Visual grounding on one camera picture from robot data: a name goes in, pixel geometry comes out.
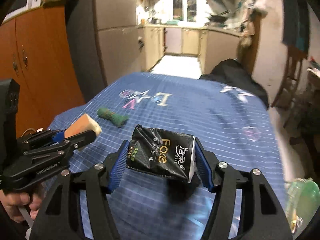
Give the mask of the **person's left hand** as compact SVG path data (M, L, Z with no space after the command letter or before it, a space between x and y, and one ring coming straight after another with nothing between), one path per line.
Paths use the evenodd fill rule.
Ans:
M32 196L26 192L9 193L1 190L1 204L3 205L9 217L17 223L24 221L24 217L20 213L19 207L26 205L29 206L31 219L35 220L43 197L44 189L41 184L33 191Z

